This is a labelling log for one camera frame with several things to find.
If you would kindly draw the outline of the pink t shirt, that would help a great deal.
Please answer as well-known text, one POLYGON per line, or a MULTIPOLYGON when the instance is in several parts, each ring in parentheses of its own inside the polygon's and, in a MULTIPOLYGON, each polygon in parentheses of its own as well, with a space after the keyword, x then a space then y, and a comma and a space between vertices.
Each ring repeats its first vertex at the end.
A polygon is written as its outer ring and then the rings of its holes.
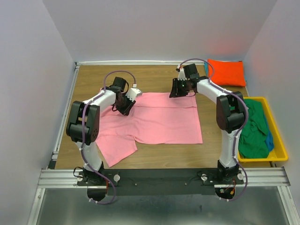
POLYGON ((100 114, 96 144, 109 167, 135 153, 136 143, 202 144, 196 98, 144 93, 128 116, 108 107, 100 114))

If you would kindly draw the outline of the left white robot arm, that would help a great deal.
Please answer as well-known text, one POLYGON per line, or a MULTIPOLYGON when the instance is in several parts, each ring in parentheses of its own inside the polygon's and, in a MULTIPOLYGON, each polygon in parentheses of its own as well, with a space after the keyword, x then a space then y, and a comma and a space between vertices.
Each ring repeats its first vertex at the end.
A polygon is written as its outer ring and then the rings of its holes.
POLYGON ((101 185, 109 181, 104 178, 103 161, 98 154, 96 139, 100 131, 100 114, 112 106, 122 115, 128 116, 135 99, 142 92, 133 83, 115 77, 112 85, 104 86, 100 92, 83 102, 74 101, 67 121, 66 134, 78 147, 84 166, 76 176, 83 184, 101 185))

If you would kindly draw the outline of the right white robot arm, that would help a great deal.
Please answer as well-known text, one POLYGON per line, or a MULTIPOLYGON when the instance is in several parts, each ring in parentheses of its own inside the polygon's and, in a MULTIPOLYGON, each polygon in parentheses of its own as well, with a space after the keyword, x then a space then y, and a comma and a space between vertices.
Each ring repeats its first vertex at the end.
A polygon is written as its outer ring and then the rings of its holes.
POLYGON ((193 91, 216 104, 216 122, 222 134, 221 155, 216 168, 201 171, 202 182, 204 185, 230 183, 240 174, 237 157, 239 136, 248 120, 243 95, 218 86, 206 76, 200 76, 195 64, 179 64, 176 70, 179 74, 172 81, 170 98, 185 97, 193 91))

